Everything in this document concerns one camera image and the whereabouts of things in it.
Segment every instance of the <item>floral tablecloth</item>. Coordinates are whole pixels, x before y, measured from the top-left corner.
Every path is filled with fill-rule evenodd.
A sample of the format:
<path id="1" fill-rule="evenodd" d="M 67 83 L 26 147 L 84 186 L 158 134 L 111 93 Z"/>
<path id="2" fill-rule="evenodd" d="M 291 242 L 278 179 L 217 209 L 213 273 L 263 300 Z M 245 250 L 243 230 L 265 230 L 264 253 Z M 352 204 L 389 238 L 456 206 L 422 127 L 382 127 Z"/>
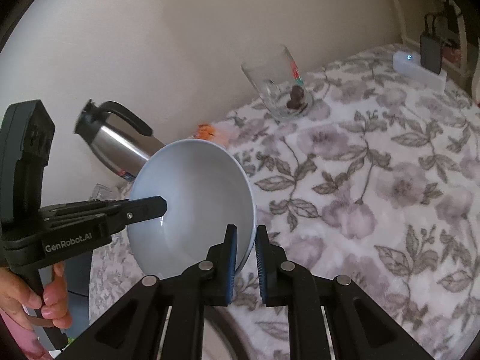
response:
<path id="1" fill-rule="evenodd" d="M 436 359 L 459 359 L 480 329 L 480 110 L 452 81 L 438 95 L 395 73 L 398 49 L 303 75 L 300 119 L 255 100 L 214 127 L 290 260 L 351 276 Z M 125 232 L 96 250 L 91 322 L 141 277 Z M 227 311 L 252 357 L 289 358 L 286 307 L 261 304 L 253 254 Z"/>

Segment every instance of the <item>bowl rim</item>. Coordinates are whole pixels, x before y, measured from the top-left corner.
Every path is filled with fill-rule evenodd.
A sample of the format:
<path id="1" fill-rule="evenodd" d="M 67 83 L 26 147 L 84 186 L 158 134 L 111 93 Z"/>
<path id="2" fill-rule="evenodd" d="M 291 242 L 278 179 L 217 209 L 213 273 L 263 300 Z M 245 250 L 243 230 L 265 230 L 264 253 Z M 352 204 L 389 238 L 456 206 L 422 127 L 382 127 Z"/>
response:
<path id="1" fill-rule="evenodd" d="M 138 173 L 138 176 L 136 176 L 136 178 L 133 182 L 133 185 L 131 187 L 130 194 L 129 194 L 129 200 L 130 200 L 130 196 L 133 194 L 133 192 L 135 190 L 135 181 L 138 180 L 138 178 L 141 177 L 142 173 L 146 172 L 146 170 L 145 170 L 146 165 L 149 162 L 151 162 L 152 159 L 154 159 L 157 156 L 157 154 L 160 153 L 162 150 L 165 151 L 165 149 L 167 149 L 167 148 L 171 148 L 172 146 L 181 145 L 181 144 L 185 144 L 185 143 L 207 144 L 207 145 L 214 146 L 217 149 L 220 149 L 225 154 L 227 154 L 230 157 L 230 159 L 236 164 L 237 168 L 239 169 L 240 173 L 243 175 L 243 178 L 245 179 L 245 182 L 246 182 L 247 187 L 248 187 L 248 191 L 250 193 L 251 210 L 253 212 L 253 223 L 252 223 L 252 229 L 251 229 L 251 232 L 250 232 L 250 240 L 249 240 L 249 243 L 248 243 L 248 248 L 247 248 L 245 254 L 242 257 L 242 259 L 240 261 L 240 264 L 238 265 L 237 269 L 235 270 L 235 274 L 238 274 L 243 269 L 243 267 L 245 266 L 245 264 L 246 264 L 246 262 L 247 262 L 247 260 L 250 256 L 251 250 L 254 248 L 255 236 L 256 236 L 256 233 L 257 233 L 257 207 L 255 205 L 254 193 L 253 193 L 250 181 L 248 179 L 247 174 L 243 170 L 242 165 L 240 165 L 239 162 L 235 159 L 235 157 L 232 154 L 230 154 L 223 146 L 220 146 L 219 144 L 211 142 L 209 140 L 198 139 L 198 138 L 180 139 L 180 140 L 176 140 L 174 142 L 171 142 L 171 143 L 165 145 L 160 150 L 158 150 L 155 154 L 153 154 L 152 157 L 150 157 L 150 159 L 145 163 L 145 165 L 143 165 L 142 169 L 140 169 L 140 172 Z"/>

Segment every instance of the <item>white wall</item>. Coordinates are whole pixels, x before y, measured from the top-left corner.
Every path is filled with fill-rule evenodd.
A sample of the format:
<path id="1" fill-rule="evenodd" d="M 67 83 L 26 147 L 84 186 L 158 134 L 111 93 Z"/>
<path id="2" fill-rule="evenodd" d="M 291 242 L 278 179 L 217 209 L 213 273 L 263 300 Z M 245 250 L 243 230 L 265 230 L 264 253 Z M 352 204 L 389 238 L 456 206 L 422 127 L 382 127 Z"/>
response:
<path id="1" fill-rule="evenodd" d="M 249 45 L 284 43 L 306 70 L 397 40 L 391 0 L 36 0 L 0 54 L 0 114 L 42 99 L 57 126 L 42 203 L 84 200 L 119 181 L 71 133 L 89 98 L 167 143 L 253 96 Z"/>

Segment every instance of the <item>pink sleeve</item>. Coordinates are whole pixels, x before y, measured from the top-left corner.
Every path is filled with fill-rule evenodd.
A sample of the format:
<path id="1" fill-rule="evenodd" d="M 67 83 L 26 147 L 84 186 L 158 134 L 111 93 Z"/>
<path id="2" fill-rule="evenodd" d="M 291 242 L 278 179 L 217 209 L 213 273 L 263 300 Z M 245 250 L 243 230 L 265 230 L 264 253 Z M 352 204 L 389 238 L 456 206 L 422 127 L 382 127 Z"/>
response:
<path id="1" fill-rule="evenodd" d="M 17 342 L 28 360 L 52 360 L 49 352 L 40 344 L 33 331 L 22 328 L 12 318 L 0 310 L 0 317 L 3 318 L 12 337 Z"/>

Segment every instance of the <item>human hand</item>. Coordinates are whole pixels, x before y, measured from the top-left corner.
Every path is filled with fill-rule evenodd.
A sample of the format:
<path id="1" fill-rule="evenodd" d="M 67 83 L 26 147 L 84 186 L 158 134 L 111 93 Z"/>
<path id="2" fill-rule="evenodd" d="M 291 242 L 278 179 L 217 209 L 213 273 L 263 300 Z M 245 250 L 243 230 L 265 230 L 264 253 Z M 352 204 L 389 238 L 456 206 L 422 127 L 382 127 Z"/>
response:
<path id="1" fill-rule="evenodd" d="M 45 286 L 42 299 L 20 277 L 7 268 L 0 268 L 0 309 L 5 311 L 18 325 L 32 330 L 32 325 L 22 305 L 32 309 L 42 308 L 42 316 L 50 319 L 56 327 L 67 329 L 71 326 L 68 311 L 67 282 L 63 275 L 64 264 L 54 264 L 54 279 Z"/>

